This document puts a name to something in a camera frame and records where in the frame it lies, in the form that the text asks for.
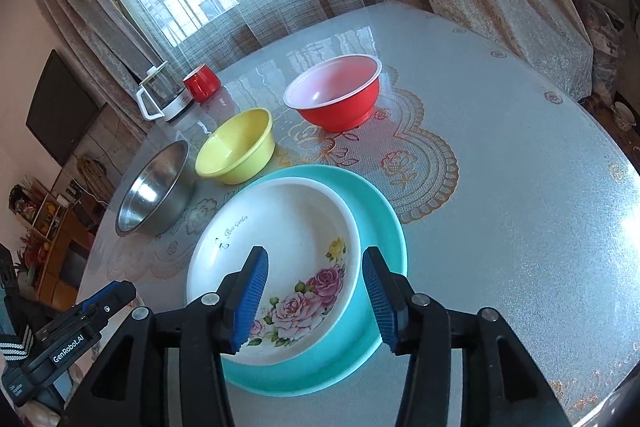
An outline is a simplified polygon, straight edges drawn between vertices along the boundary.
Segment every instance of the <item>kettle handle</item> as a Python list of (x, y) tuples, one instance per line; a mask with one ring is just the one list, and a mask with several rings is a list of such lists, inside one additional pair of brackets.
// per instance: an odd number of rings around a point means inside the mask
[[(146, 110), (146, 105), (144, 100), (142, 100), (142, 95), (146, 94), (146, 97), (150, 100), (150, 102), (152, 103), (152, 105), (158, 110), (158, 112), (154, 113), (154, 114), (149, 114), (149, 111)], [(146, 89), (144, 87), (141, 87), (138, 92), (136, 93), (136, 100), (138, 102), (138, 107), (140, 108), (140, 111), (142, 112), (142, 116), (145, 117), (145, 120), (157, 120), (158, 118), (162, 118), (164, 116), (164, 113), (162, 112), (162, 109), (160, 109), (158, 107), (158, 104), (156, 103), (156, 101), (151, 97), (151, 95), (146, 92)]]

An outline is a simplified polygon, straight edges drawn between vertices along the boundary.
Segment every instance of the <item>screw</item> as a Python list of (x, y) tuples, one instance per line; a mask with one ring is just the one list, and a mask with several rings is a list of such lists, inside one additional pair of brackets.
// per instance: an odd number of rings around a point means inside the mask
[(489, 322), (495, 322), (496, 320), (498, 320), (498, 317), (500, 317), (500, 314), (493, 308), (485, 308), (484, 310), (482, 310), (481, 315), (484, 320)]
[(202, 304), (204, 304), (205, 306), (213, 306), (214, 304), (218, 304), (218, 301), (220, 301), (220, 296), (214, 292), (205, 293), (200, 298), (200, 302), (202, 302)]
[(428, 295), (425, 295), (424, 293), (414, 293), (411, 296), (411, 302), (418, 306), (428, 306), (429, 303), (431, 302), (431, 299), (429, 298)]
[(149, 314), (149, 310), (144, 306), (140, 306), (131, 312), (131, 316), (135, 321), (141, 321), (142, 319), (146, 319)]

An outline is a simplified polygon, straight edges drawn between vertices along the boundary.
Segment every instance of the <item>television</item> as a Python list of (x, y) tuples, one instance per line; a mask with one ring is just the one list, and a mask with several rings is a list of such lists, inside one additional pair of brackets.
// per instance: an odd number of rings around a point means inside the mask
[(94, 100), (52, 50), (27, 115), (26, 124), (33, 136), (64, 167), (99, 112)]

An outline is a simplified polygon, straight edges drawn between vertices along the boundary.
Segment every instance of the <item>red mug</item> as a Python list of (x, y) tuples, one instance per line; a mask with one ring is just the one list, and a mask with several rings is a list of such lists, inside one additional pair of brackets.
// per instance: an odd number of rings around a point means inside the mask
[(222, 87), (218, 76), (206, 64), (191, 71), (183, 82), (198, 103), (206, 102)]

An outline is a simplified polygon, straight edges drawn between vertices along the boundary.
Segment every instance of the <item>wall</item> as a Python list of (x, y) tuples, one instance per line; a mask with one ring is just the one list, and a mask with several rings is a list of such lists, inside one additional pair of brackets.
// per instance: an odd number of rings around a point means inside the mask
[(77, 168), (78, 158), (82, 156), (89, 156), (98, 161), (104, 167), (108, 181), (113, 187), (117, 187), (139, 147), (140, 143), (120, 121), (115, 111), (109, 105), (105, 105), (66, 162), (58, 181), (53, 186), (54, 192), (68, 197), (65, 189), (69, 186), (71, 179), (75, 179), (91, 190)]
[(25, 122), (47, 57), (61, 47), (35, 0), (0, 0), (0, 241), (12, 252), (24, 229), (7, 208), (9, 190), (25, 175), (51, 187), (60, 172)]

